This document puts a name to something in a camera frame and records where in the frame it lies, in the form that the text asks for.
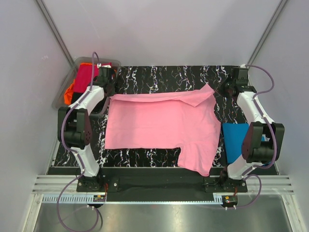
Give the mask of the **pink t shirt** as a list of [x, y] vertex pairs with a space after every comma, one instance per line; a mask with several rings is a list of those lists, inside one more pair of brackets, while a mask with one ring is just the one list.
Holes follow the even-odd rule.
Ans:
[[105, 149], [180, 148], [178, 166], [209, 176], [220, 137], [216, 99], [201, 89], [110, 98]]

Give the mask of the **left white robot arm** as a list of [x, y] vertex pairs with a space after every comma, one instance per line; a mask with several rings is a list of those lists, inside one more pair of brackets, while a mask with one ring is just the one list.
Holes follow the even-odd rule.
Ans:
[[89, 177], [87, 185], [93, 191], [100, 191], [104, 187], [104, 179], [98, 176], [99, 164], [90, 145], [92, 141], [90, 115], [97, 106], [98, 116], [105, 113], [110, 96], [114, 94], [115, 79], [116, 72], [110, 65], [99, 67], [98, 76], [91, 77], [86, 91], [71, 105], [58, 109], [58, 140], [75, 156], [81, 175]]

